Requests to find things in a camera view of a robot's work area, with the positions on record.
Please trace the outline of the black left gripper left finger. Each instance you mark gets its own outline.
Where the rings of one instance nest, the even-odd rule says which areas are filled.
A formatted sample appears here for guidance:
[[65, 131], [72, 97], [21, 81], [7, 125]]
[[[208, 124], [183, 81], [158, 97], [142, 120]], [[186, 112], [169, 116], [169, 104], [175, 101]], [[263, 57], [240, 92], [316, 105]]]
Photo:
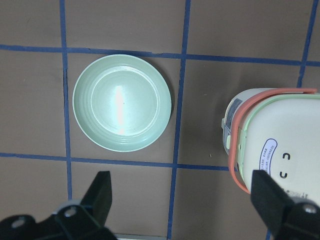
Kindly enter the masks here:
[[99, 171], [80, 203], [59, 210], [55, 221], [67, 240], [111, 240], [105, 227], [111, 205], [111, 174]]

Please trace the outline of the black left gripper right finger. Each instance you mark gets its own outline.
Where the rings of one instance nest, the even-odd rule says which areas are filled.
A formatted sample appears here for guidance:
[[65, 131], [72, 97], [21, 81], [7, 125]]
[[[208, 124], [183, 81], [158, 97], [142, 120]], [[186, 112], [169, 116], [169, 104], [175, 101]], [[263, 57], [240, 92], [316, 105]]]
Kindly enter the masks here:
[[252, 172], [250, 200], [275, 240], [320, 238], [320, 206], [289, 196], [264, 170]]

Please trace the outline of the green plate near left arm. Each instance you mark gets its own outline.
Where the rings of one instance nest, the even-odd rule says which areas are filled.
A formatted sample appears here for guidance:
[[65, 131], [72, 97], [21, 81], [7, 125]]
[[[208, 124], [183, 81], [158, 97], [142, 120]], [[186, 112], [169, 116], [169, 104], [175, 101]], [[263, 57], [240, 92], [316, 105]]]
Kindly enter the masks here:
[[164, 77], [150, 63], [113, 54], [81, 72], [72, 110], [93, 143], [127, 153], [150, 146], [162, 135], [171, 117], [172, 98]]

